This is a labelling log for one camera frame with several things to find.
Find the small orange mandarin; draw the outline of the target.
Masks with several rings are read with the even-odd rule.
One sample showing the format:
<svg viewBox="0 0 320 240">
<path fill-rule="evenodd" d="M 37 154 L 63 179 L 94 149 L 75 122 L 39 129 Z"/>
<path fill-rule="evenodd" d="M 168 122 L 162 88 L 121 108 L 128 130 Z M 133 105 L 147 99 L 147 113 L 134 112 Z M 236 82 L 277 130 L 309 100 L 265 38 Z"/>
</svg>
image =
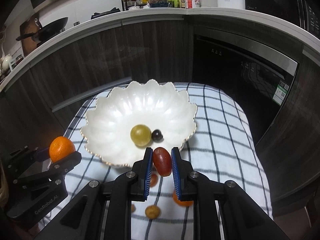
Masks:
<svg viewBox="0 0 320 240">
<path fill-rule="evenodd" d="M 75 146 L 67 137 L 55 138 L 49 147 L 49 156 L 53 163 L 60 161 L 71 153 L 75 152 Z"/>
</svg>

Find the small dark grape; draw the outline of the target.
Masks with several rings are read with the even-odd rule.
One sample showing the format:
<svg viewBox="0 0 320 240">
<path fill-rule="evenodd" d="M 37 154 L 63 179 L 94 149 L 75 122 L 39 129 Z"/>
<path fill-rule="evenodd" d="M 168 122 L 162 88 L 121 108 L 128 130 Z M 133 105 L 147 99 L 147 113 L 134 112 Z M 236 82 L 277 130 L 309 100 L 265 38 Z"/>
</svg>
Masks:
<svg viewBox="0 0 320 240">
<path fill-rule="evenodd" d="M 151 133 L 151 139 L 152 139 L 154 142 L 161 142 L 161 141 L 163 140 L 163 134 L 162 134 L 162 132 L 161 132 L 159 129 L 154 130 L 154 131 Z"/>
</svg>

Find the built-in black oven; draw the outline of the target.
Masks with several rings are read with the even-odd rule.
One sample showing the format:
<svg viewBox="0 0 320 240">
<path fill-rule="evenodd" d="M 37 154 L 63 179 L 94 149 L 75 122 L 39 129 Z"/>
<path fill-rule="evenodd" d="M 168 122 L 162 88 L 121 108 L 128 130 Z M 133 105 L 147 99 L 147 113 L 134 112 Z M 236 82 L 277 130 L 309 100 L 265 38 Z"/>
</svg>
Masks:
<svg viewBox="0 0 320 240">
<path fill-rule="evenodd" d="M 280 111 L 298 65 L 250 38 L 205 27 L 194 29 L 193 81 L 223 90 L 240 105 L 254 143 Z"/>
</svg>

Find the white teapot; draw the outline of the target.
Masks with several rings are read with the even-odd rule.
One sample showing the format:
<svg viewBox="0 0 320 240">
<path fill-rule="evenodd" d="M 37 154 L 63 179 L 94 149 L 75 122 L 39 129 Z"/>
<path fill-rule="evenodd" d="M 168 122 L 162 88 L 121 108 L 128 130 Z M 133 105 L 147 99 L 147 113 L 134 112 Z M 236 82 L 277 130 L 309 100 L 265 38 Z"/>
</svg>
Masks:
<svg viewBox="0 0 320 240">
<path fill-rule="evenodd" d="M 12 56 L 10 54 L 5 55 L 1 59 L 1 70 L 7 71 L 10 68 L 10 63 L 12 61 Z"/>
</svg>

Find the small red grape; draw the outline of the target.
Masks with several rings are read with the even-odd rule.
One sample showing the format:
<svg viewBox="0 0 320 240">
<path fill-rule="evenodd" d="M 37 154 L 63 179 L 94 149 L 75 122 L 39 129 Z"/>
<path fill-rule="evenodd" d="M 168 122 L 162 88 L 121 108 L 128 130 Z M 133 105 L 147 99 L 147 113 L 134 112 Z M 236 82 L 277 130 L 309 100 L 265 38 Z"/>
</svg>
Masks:
<svg viewBox="0 0 320 240">
<path fill-rule="evenodd" d="M 158 175 L 155 174 L 155 173 L 152 173 L 151 181 L 150 181 L 150 187 L 156 186 L 157 182 L 158 182 Z"/>
</svg>

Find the black wok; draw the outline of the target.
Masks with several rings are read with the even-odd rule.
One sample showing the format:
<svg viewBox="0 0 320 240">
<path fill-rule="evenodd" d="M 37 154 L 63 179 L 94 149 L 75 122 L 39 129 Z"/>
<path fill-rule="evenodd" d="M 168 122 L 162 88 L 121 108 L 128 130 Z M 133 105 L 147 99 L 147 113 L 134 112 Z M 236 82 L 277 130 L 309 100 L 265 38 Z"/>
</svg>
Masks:
<svg viewBox="0 0 320 240">
<path fill-rule="evenodd" d="M 16 38 L 16 41 L 21 41 L 29 37 L 31 37 L 31 39 L 36 43 L 47 41 L 48 39 L 60 33 L 60 31 L 66 26 L 68 18 L 60 18 L 58 20 L 50 22 L 44 27 L 42 26 L 38 18 L 35 18 L 34 22 L 39 27 L 39 30 L 35 33 L 22 34 Z"/>
</svg>

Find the black microwave oven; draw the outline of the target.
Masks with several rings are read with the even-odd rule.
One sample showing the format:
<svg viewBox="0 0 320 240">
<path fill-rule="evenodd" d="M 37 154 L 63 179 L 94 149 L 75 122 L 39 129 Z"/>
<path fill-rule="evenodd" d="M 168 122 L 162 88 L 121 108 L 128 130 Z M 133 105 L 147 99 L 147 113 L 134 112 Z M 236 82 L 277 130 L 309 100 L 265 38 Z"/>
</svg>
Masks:
<svg viewBox="0 0 320 240">
<path fill-rule="evenodd" d="M 293 23 L 319 38 L 319 17 L 306 0 L 245 0 L 245 7 Z"/>
</svg>

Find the large orange mandarin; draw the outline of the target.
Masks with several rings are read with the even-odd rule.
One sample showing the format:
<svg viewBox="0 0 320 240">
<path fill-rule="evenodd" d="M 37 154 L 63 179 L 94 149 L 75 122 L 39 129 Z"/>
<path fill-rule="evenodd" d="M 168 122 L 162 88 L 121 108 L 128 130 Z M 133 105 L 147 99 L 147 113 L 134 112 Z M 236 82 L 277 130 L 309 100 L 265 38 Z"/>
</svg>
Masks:
<svg viewBox="0 0 320 240">
<path fill-rule="evenodd" d="M 174 200 L 174 202 L 179 205 L 179 206 L 183 206 L 183 207 L 190 207 L 193 205 L 193 201 L 181 201 L 178 199 L 178 196 L 176 194 L 176 192 L 174 191 L 172 194 L 172 198 Z"/>
</svg>

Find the blue checked white cloth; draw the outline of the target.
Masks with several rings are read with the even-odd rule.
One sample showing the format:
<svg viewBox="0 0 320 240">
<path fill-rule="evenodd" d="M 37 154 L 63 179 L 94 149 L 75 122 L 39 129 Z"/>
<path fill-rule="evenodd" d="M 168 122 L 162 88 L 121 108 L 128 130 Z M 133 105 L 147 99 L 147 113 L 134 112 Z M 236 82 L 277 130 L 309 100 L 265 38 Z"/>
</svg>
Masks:
<svg viewBox="0 0 320 240">
<path fill-rule="evenodd" d="M 268 215 L 272 215 L 270 187 L 255 152 L 244 111 L 224 92 L 208 85 L 177 83 L 176 87 L 187 90 L 190 101 L 197 105 L 197 130 L 185 143 L 182 158 L 211 180 L 235 181 Z M 95 98 L 84 102 L 65 132 L 82 155 L 81 163 L 65 179 L 68 198 L 73 198 L 90 180 L 110 181 L 121 173 L 84 148 L 80 129 L 86 122 L 86 111 L 95 103 Z M 135 203 L 133 239 L 192 239 L 193 208 L 177 205 L 172 198 L 173 192 L 173 179 L 161 178 L 150 189 L 146 202 Z M 158 218 L 146 217 L 145 209 L 150 205 L 160 208 Z"/>
</svg>

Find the white scalloped bowl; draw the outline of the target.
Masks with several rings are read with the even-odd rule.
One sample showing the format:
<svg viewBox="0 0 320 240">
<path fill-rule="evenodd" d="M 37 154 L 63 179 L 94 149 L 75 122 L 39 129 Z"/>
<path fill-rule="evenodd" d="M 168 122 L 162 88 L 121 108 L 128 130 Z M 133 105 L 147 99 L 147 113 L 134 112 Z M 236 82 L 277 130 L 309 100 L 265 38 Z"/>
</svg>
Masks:
<svg viewBox="0 0 320 240">
<path fill-rule="evenodd" d="M 131 129 L 136 125 L 159 129 L 163 139 L 149 142 L 151 148 L 182 149 L 197 130 L 196 113 L 197 105 L 191 103 L 188 92 L 177 90 L 172 82 L 132 81 L 97 97 L 95 106 L 85 113 L 80 133 L 88 153 L 110 166 L 131 167 L 145 152 L 132 141 Z"/>
</svg>

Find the black stove grate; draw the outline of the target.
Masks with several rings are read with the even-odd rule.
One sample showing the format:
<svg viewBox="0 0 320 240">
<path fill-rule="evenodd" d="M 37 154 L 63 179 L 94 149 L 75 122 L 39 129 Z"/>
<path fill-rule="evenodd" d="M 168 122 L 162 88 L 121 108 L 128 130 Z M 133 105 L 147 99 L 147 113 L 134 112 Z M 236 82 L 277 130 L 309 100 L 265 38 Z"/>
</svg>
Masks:
<svg viewBox="0 0 320 240">
<path fill-rule="evenodd" d="M 117 12 L 120 12 L 120 9 L 119 8 L 112 8 L 111 10 L 109 11 L 106 11 L 106 12 L 95 12 L 92 16 L 91 16 L 91 19 L 96 19 L 96 18 L 99 18 L 99 17 L 102 17 L 102 16 L 107 16 L 107 15 L 110 15 L 110 14 L 114 14 L 114 13 L 117 13 Z"/>
</svg>

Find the large green grape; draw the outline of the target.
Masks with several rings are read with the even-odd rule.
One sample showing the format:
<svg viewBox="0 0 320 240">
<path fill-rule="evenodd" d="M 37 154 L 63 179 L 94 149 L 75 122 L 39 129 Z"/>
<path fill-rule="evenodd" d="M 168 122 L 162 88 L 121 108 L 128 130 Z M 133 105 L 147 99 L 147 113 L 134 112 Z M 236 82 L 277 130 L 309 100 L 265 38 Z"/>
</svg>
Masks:
<svg viewBox="0 0 320 240">
<path fill-rule="evenodd" d="M 148 126 L 138 124 L 131 129 L 130 137 L 136 146 L 143 147 L 151 141 L 151 130 Z"/>
</svg>

